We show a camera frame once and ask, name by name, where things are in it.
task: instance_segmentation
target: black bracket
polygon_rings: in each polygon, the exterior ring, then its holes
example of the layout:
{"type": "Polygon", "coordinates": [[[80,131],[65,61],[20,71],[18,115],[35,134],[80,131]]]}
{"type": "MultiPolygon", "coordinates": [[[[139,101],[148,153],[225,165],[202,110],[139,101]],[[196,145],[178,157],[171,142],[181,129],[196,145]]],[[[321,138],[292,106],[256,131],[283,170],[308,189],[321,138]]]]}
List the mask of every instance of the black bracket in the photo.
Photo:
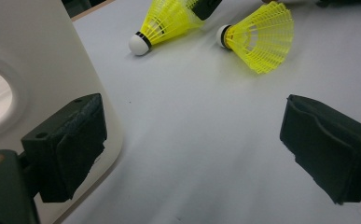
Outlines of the black bracket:
{"type": "Polygon", "coordinates": [[[19,156],[0,150],[0,223],[39,223],[34,196],[44,203],[73,198],[107,138],[99,93],[64,106],[22,139],[19,156]]]}
{"type": "Polygon", "coordinates": [[[221,0],[199,0],[195,3],[191,10],[198,16],[198,18],[205,21],[212,15],[220,3],[221,0]]]}
{"type": "Polygon", "coordinates": [[[313,99],[290,95],[280,139],[334,203],[361,201],[361,123],[313,99]]]}

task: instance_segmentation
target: shuttlecock cork base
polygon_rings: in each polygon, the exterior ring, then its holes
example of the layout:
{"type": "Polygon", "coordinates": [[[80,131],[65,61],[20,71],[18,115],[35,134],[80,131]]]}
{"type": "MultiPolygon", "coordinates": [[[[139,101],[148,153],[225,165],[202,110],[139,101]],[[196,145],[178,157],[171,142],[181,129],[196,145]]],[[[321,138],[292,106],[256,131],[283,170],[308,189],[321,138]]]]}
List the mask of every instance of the shuttlecock cork base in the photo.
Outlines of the shuttlecock cork base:
{"type": "Polygon", "coordinates": [[[136,55],[152,46],[198,28],[203,21],[191,10],[197,0],[153,0],[141,29],[131,37],[129,47],[136,55]]]}
{"type": "Polygon", "coordinates": [[[230,28],[231,25],[223,25],[218,29],[217,33],[215,34],[215,40],[217,44],[225,49],[230,49],[229,46],[226,44],[226,31],[230,28]]]}
{"type": "Polygon", "coordinates": [[[151,46],[151,42],[148,38],[140,32],[133,35],[129,42],[130,50],[135,55],[146,54],[151,49],[151,46]]]}
{"type": "Polygon", "coordinates": [[[276,69],[285,60],[293,33],[290,10],[283,3],[270,2],[237,24],[222,26],[216,41],[261,74],[276,69]]]}

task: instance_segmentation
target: yellow shuttlecock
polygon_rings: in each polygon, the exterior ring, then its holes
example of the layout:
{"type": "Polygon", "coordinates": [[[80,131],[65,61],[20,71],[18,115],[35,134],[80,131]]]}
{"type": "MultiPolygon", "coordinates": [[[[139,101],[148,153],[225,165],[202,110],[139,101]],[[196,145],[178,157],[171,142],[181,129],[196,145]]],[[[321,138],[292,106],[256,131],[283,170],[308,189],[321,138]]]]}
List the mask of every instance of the yellow shuttlecock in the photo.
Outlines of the yellow shuttlecock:
{"type": "Polygon", "coordinates": [[[203,25],[191,8],[198,0],[153,0],[139,32],[129,47],[136,55],[147,53],[153,45],[203,25]]]}
{"type": "Polygon", "coordinates": [[[285,60],[294,35],[291,12],[270,2],[235,25],[222,26],[217,43],[232,49],[257,73],[269,73],[285,60]]]}

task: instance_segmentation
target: gray surface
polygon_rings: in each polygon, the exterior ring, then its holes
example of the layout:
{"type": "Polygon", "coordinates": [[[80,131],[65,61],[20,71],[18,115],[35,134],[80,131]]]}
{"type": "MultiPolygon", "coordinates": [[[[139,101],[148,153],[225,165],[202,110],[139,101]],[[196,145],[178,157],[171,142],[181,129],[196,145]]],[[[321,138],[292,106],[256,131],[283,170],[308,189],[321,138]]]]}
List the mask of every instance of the gray surface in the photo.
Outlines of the gray surface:
{"type": "Polygon", "coordinates": [[[361,5],[286,3],[293,48],[264,76],[215,43],[258,1],[223,1],[203,28],[143,57],[128,40],[149,1],[116,0],[76,21],[125,144],[64,223],[361,223],[361,203],[335,205],[279,140],[291,93],[361,122],[361,5]]]}

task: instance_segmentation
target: white plastic housing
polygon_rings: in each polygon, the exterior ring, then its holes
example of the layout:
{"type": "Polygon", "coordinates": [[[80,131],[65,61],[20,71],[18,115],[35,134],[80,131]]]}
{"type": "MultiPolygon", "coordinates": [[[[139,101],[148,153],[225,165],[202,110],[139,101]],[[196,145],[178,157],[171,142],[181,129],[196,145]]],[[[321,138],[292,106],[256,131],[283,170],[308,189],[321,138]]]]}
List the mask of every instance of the white plastic housing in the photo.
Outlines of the white plastic housing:
{"type": "Polygon", "coordinates": [[[13,100],[0,120],[0,149],[23,152],[21,139],[70,101],[99,92],[108,138],[73,200],[35,202],[41,223],[53,223],[110,168],[122,146],[122,130],[61,1],[0,0],[0,75],[13,100]]]}

